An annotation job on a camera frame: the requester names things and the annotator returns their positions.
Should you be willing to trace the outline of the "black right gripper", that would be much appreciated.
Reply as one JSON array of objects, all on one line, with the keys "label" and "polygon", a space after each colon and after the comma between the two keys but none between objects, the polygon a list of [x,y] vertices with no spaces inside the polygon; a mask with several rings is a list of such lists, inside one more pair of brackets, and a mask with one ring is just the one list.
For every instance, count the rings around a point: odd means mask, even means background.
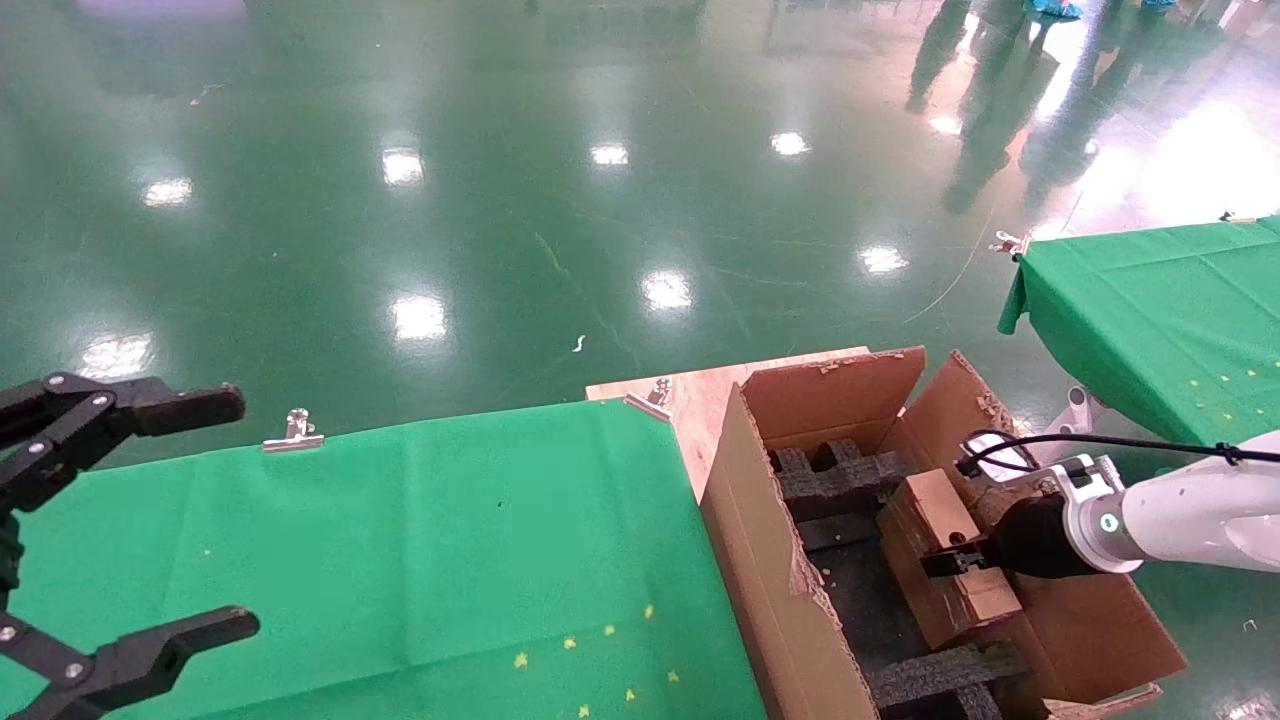
[{"label": "black right gripper", "polygon": [[957,544],[920,556],[929,578],[960,577],[995,566],[1042,579],[1079,574],[1079,555],[1064,524],[1061,495],[1021,498],[987,532],[982,544]]}]

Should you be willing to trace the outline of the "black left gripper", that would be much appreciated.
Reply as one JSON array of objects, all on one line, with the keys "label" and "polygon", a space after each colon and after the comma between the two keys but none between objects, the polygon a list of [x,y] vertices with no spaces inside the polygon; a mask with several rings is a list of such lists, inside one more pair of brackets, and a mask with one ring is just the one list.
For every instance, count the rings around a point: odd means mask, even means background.
[{"label": "black left gripper", "polygon": [[[239,421],[241,391],[223,383],[174,391],[156,377],[101,382],[54,373],[1,393],[1,506],[33,512],[129,438],[161,437]],[[1,601],[20,585],[20,524],[3,515]],[[47,684],[10,719],[101,719],[170,692],[187,662],[248,639],[259,618],[221,607],[146,628],[92,653],[82,653],[37,626],[4,612],[4,657]]]}]

